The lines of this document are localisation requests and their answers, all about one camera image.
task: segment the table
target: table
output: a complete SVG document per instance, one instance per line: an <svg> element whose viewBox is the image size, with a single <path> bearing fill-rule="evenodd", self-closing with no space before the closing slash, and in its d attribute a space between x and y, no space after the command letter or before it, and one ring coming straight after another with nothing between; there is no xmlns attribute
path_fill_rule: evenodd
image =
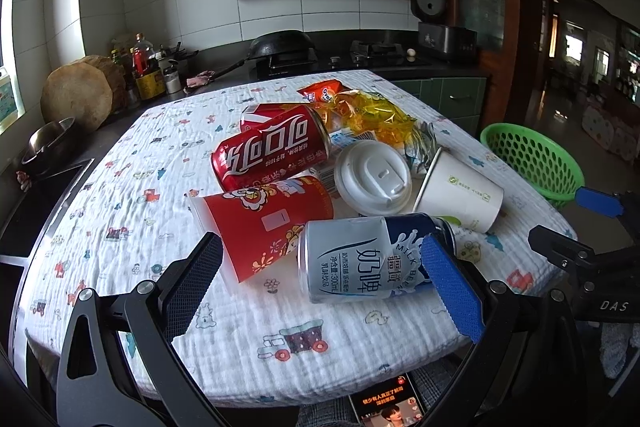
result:
<svg viewBox="0 0 640 427"><path fill-rule="evenodd" d="M209 155L238 132L241 111L259 102L297 101L297 89L338 78L375 90L408 114L434 124L438 142L505 190L490 233L454 227L459 255L487 279L539 293L557 273L530 251L527 233L542 224L575 238L562 216L516 172L459 127L370 71L281 78L192 96L146 111L105 156L76 196L56 235L38 248L20 307L28 338L45 370L62 349L79 291L129 292L157 280L186 257L200 237L187 196L221 192ZM321 330L326 349L300 350L289 360L260 357L283 331ZM122 334L143 394L157 397L136 352ZM312 305L303 297L295 258L260 272L237 294L214 279L189 330L174 348L216 406L298 405L344 396L409 371L465 342L435 290L386 301Z"/></svg>

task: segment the green cabinet drawer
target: green cabinet drawer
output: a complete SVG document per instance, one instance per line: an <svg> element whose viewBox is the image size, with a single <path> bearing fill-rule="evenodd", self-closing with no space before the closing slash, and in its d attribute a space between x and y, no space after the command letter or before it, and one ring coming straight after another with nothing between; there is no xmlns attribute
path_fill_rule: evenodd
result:
<svg viewBox="0 0 640 427"><path fill-rule="evenodd" d="M456 124L462 130L468 132L473 137L476 137L478 133L479 120L479 116L463 116L462 118L451 118L451 121L454 124Z"/></svg>
<svg viewBox="0 0 640 427"><path fill-rule="evenodd" d="M393 83L400 89L414 95L415 98L420 98L420 84L422 83L421 80L395 80Z"/></svg>
<svg viewBox="0 0 640 427"><path fill-rule="evenodd" d="M439 111L447 118L480 114L484 78L444 78Z"/></svg>
<svg viewBox="0 0 640 427"><path fill-rule="evenodd" d="M425 104L433 107L436 111L440 110L440 93L442 92L442 79L432 78L423 80L420 88L420 100Z"/></svg>

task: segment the blue gripper pad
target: blue gripper pad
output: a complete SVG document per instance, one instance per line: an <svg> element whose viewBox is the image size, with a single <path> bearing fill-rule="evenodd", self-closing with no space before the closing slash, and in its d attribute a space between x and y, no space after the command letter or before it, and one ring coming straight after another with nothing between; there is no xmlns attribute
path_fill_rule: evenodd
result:
<svg viewBox="0 0 640 427"><path fill-rule="evenodd" d="M587 187L580 187L575 191L575 202L583 208L607 217L618 217L623 212L618 198Z"/></svg>
<svg viewBox="0 0 640 427"><path fill-rule="evenodd" d="M482 302L433 235L422 240L420 256L456 328L477 344L484 332Z"/></svg>

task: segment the person on phone screen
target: person on phone screen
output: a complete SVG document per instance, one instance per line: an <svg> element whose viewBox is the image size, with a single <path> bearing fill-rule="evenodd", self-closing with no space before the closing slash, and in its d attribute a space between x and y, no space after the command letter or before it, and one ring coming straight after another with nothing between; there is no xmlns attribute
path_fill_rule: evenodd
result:
<svg viewBox="0 0 640 427"><path fill-rule="evenodd" d="M389 425L391 425L392 427L404 427L404 422L402 421L402 413L400 412L400 408L397 405L385 407L382 411L380 411L380 416L390 422Z"/></svg>

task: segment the gas stove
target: gas stove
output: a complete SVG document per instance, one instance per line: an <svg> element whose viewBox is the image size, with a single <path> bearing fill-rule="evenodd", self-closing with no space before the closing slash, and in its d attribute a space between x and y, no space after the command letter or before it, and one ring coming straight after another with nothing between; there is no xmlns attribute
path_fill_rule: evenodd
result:
<svg viewBox="0 0 640 427"><path fill-rule="evenodd" d="M407 57L400 44L353 41L350 50L322 52L309 50L301 54L258 60L250 76L253 80L270 80L299 74L340 70L380 70L383 68L415 68L431 62L419 55Z"/></svg>

